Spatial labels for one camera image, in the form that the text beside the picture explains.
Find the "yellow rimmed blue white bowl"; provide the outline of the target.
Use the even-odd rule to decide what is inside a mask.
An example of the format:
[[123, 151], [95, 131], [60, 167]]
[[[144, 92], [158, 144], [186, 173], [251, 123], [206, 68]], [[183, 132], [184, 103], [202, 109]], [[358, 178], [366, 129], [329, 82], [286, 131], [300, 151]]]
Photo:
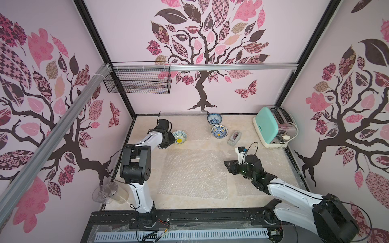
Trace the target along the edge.
[[175, 144], [183, 144], [187, 140], [187, 133], [182, 130], [174, 131]]

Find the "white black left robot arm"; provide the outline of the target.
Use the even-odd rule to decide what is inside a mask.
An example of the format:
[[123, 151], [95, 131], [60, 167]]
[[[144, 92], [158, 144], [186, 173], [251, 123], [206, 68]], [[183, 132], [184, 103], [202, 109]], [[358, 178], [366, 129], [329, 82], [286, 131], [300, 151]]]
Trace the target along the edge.
[[168, 148], [175, 143], [171, 130], [170, 121], [158, 119], [156, 127], [150, 129], [144, 139], [122, 149], [119, 173], [132, 190], [135, 198], [132, 208], [138, 213], [150, 214], [155, 209], [147, 184], [152, 172], [152, 151], [155, 148]]

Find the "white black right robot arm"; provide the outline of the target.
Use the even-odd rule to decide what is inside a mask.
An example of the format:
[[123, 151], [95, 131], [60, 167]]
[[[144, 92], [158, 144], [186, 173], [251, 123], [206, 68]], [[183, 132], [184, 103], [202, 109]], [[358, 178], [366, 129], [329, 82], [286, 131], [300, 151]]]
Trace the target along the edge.
[[316, 234], [325, 243], [350, 243], [359, 226], [335, 195], [320, 195], [292, 186], [266, 172], [256, 155], [239, 154], [225, 161], [229, 173], [242, 175], [261, 192], [273, 196], [262, 211], [268, 225], [289, 222]]

